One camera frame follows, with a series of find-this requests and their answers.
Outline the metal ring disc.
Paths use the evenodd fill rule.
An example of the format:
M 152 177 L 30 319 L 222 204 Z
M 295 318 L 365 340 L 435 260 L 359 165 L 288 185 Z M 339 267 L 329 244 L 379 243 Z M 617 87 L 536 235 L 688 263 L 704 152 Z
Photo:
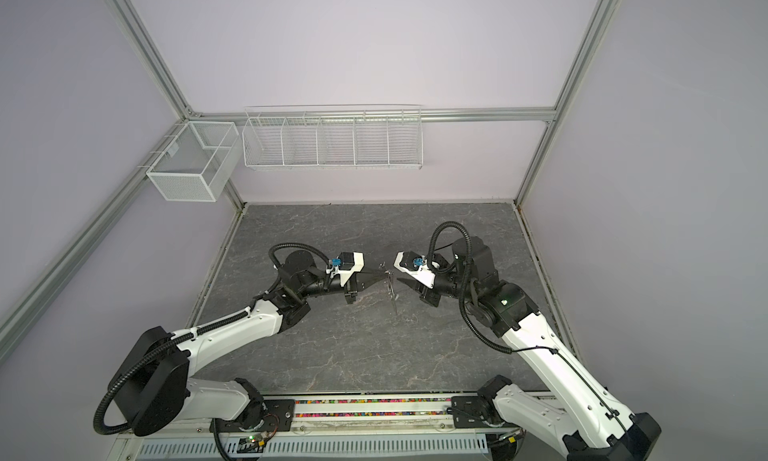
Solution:
M 397 307 L 398 294 L 395 289 L 395 277 L 391 271 L 387 271 L 387 289 L 388 289 L 388 295 L 393 307 L 394 314 L 398 315 L 398 307 Z

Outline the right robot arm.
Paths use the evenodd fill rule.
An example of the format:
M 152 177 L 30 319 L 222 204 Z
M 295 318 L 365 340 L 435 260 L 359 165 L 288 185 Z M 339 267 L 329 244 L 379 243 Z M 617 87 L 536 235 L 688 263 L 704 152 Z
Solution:
M 534 435 L 567 460 L 646 460 L 662 429 L 646 412 L 620 402 L 558 337 L 538 305 L 500 278 L 481 238 L 460 223 L 433 231 L 428 251 L 402 251 L 401 282 L 436 306 L 457 300 L 460 316 L 486 346 L 520 356 L 558 401 L 552 406 L 497 375 L 478 391 L 491 413 Z

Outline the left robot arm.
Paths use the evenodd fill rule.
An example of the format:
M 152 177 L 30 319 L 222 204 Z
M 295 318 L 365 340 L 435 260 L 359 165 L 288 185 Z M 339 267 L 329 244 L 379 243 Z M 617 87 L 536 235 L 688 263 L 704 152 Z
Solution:
M 220 382 L 197 378 L 212 362 L 254 341 L 294 327 L 310 311 L 310 299 L 357 296 L 385 280 L 381 267 L 367 265 L 361 252 L 332 257 L 300 242 L 272 246 L 268 257 L 276 278 L 245 307 L 176 331 L 160 326 L 143 332 L 111 379 L 92 419 L 99 435 L 126 431 L 142 437 L 179 420 L 209 419 L 236 429 L 260 428 L 268 408 L 263 394 L 248 380 Z

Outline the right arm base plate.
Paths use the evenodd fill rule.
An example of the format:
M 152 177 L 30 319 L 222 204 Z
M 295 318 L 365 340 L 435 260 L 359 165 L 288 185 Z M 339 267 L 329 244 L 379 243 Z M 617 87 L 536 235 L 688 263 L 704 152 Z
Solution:
M 519 428 L 519 425 L 501 418 L 493 405 L 477 395 L 452 396 L 446 412 L 455 428 Z

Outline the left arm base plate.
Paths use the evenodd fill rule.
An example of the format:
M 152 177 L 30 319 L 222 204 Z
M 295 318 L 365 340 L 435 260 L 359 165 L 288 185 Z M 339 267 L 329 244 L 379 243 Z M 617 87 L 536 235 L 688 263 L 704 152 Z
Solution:
M 220 433 L 287 432 L 294 420 L 296 400 L 291 398 L 267 399 L 262 406 L 258 422 L 247 421 L 243 415 L 232 421 L 217 422 Z

